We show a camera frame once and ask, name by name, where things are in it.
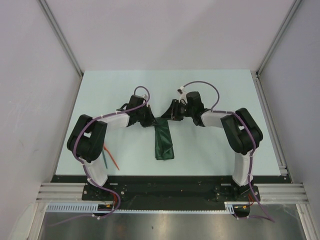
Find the dark green cloth napkin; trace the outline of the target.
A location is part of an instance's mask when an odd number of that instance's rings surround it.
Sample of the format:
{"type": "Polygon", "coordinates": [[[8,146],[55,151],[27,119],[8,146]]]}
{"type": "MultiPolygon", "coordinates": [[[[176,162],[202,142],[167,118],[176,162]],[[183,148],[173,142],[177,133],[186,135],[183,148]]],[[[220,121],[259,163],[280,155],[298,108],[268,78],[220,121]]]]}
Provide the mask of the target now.
{"type": "Polygon", "coordinates": [[[168,120],[161,117],[155,120],[155,158],[158,161],[172,160],[175,154],[168,120]]]}

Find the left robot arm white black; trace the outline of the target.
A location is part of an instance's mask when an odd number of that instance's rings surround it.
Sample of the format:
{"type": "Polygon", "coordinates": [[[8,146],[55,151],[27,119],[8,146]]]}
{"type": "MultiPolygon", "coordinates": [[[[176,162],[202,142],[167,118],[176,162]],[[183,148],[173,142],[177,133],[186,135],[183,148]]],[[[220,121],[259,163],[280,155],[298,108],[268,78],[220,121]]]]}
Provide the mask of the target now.
{"type": "Polygon", "coordinates": [[[157,125],[148,96],[133,94],[129,102],[115,112],[93,118],[82,114],[68,140],[67,149],[82,165],[88,182],[94,186],[93,194],[100,200],[110,196],[111,188],[105,161],[100,159],[104,149],[106,133],[140,123],[144,128],[157,125]]]}

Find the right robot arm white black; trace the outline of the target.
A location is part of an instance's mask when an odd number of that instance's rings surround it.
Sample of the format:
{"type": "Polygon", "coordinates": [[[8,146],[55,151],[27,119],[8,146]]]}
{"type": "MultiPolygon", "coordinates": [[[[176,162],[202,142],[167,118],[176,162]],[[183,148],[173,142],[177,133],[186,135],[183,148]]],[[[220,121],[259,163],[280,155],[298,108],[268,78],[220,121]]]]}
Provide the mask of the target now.
{"type": "Polygon", "coordinates": [[[235,153],[231,196],[242,201],[253,189],[253,155],[263,140],[263,133],[249,111],[240,108],[233,111],[211,110],[202,102],[197,91],[178,90],[180,97],[173,99],[161,118],[182,121],[192,118],[200,127],[216,127],[224,130],[227,141],[235,153]]]}

